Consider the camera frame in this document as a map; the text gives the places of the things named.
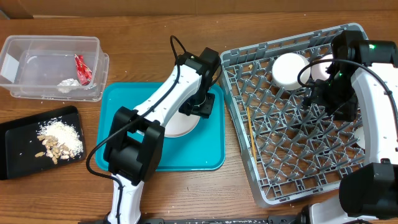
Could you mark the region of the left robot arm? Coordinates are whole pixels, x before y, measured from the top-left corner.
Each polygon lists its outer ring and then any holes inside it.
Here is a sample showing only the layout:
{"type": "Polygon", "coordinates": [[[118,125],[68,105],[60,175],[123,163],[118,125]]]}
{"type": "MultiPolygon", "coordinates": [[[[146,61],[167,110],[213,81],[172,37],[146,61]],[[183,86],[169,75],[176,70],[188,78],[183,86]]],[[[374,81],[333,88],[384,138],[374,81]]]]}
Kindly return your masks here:
{"type": "Polygon", "coordinates": [[[177,57],[169,78],[146,101],[114,115],[103,159],[114,183],[113,205],[105,223],[137,223],[144,182],[155,172],[162,155],[165,127],[175,113],[209,118],[215,95],[209,92],[221,65],[217,51],[177,57]]]}

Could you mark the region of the wooden chopstick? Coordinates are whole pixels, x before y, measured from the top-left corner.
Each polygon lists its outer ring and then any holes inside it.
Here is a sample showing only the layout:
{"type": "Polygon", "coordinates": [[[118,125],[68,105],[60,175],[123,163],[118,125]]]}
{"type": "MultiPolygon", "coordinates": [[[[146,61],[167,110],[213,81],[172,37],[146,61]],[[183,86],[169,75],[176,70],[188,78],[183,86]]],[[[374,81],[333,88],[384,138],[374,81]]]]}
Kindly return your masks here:
{"type": "Polygon", "coordinates": [[[254,164],[257,165],[256,146],[254,143],[254,135],[253,135],[252,123],[251,123],[252,120],[251,120],[250,109],[248,106],[246,107],[246,111],[247,111],[247,117],[248,117],[249,135],[250,135],[250,141],[251,141],[251,151],[252,151],[253,161],[254,161],[254,164]]]}

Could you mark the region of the white bowl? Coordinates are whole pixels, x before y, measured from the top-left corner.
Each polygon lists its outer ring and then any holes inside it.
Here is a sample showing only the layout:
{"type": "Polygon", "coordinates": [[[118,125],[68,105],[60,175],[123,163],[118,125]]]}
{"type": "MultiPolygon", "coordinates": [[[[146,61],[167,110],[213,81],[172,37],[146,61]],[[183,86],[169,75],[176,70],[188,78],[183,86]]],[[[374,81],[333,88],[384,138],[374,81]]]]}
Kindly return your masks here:
{"type": "Polygon", "coordinates": [[[282,54],[272,65],[272,80],[278,87],[284,87],[287,91],[299,89],[302,87],[297,80],[299,71],[308,64],[308,60],[303,55],[282,54]]]}

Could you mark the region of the pink bowl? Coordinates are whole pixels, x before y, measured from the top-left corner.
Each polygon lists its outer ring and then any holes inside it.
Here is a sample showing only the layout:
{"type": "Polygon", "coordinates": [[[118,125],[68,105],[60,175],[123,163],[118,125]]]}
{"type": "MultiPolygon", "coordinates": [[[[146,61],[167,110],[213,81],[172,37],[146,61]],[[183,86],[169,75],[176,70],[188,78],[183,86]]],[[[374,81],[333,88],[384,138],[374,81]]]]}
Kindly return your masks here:
{"type": "Polygon", "coordinates": [[[318,63],[316,65],[313,65],[311,67],[311,76],[313,80],[327,80],[330,76],[329,73],[327,73],[327,69],[329,66],[332,64],[332,62],[323,62],[323,63],[318,63]]]}

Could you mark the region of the pink round plate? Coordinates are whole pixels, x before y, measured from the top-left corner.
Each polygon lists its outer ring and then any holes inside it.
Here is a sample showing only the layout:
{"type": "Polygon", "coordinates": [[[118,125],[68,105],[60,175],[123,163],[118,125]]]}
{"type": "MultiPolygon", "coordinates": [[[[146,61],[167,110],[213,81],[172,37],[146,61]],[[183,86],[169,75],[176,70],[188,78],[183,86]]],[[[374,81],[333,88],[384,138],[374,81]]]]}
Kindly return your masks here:
{"type": "Polygon", "coordinates": [[[165,126],[165,137],[178,138],[192,131],[198,124],[200,117],[197,115],[185,115],[176,112],[165,126]]]}

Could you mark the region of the red snack wrapper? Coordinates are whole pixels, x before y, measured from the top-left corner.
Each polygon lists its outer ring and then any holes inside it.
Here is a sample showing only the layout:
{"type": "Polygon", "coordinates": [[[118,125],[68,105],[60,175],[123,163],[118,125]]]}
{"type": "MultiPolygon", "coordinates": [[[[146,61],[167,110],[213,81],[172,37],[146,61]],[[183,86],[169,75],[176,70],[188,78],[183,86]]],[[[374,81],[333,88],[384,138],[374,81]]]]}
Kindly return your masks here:
{"type": "Polygon", "coordinates": [[[84,63],[83,55],[75,55],[75,65],[78,80],[81,85],[88,85],[92,79],[91,69],[84,63]]]}

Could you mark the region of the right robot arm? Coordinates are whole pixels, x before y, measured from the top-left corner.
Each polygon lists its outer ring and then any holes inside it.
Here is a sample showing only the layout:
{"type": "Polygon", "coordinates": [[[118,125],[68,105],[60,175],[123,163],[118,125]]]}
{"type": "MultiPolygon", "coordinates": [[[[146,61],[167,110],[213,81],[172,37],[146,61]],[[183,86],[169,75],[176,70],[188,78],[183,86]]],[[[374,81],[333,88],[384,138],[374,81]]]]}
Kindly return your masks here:
{"type": "Polygon", "coordinates": [[[301,83],[303,106],[324,106],[337,120],[361,113],[365,160],[338,195],[302,209],[296,223],[371,223],[397,217],[397,46],[344,30],[331,41],[329,77],[301,83]]]}

